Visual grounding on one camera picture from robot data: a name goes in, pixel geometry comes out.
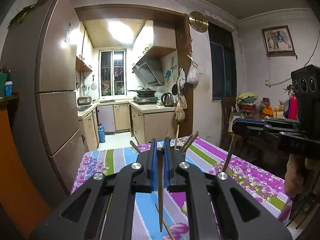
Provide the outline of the person right hand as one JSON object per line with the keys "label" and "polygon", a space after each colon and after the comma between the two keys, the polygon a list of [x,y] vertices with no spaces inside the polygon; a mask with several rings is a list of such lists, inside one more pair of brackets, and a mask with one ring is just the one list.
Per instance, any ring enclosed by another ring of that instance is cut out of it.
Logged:
{"label": "person right hand", "polygon": [[290,154],[286,165],[285,193],[303,199],[307,193],[319,194],[319,160]]}

